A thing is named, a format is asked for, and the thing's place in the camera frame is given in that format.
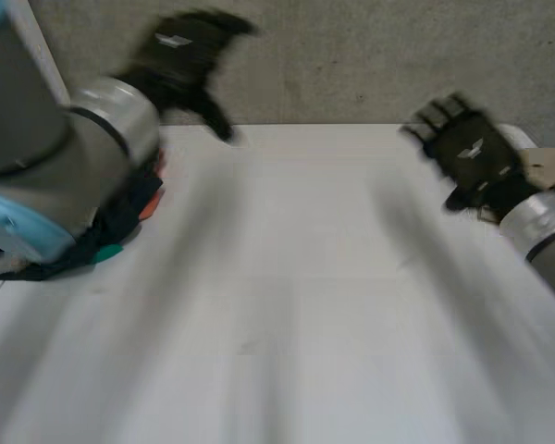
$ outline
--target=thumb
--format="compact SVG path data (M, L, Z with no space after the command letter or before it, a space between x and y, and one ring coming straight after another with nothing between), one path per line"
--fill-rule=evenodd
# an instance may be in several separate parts
M187 106L195 114L198 114L205 125L207 125L216 136L223 142L230 142L234 136L232 127L224 112L212 99L210 94L201 89L195 92Z
M446 202L444 203L444 206L451 213L458 213L458 212L461 212L462 210L464 210L465 208L468 208L470 205L468 203L468 199L463 194L463 192L459 191L459 189L456 188L450 194L448 199L446 199Z

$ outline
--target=gray wall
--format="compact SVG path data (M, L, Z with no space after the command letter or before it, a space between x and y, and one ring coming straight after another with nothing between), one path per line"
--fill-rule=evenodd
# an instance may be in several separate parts
M219 6L264 31L217 78L239 123L402 122L463 90L555 145L555 0L31 0L69 87L123 63L156 15ZM189 121L182 115L173 122Z

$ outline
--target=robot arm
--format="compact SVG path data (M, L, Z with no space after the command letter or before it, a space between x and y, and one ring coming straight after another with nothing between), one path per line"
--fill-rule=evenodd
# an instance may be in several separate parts
M206 86L233 38L252 31L221 12L165 18L122 74L81 88L62 110L0 0L0 249L35 263L57 259L156 155L159 116L170 107L199 114L229 140Z
M528 180L520 156L462 97L434 101L417 117L422 125L403 129L457 185L446 208L488 208L502 234L555 291L555 191Z

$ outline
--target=white logo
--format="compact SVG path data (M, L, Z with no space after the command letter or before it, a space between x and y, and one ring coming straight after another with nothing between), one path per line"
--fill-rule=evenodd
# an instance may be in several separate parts
M180 35L173 35L172 37L168 37L167 35L163 34L155 34L155 37L158 39L158 42L160 42L160 44L165 44L166 46L170 46L171 48L185 46L186 44L192 43L191 40L181 37Z
M462 150L458 155L461 159L475 159L481 154L481 147L483 146L483 139L479 139L477 142L473 143L472 150Z

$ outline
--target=table surface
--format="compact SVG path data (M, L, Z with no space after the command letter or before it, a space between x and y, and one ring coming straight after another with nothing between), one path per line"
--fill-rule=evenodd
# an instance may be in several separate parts
M555 443L555 297L397 126L240 131L165 128L122 254L2 286L0 442Z

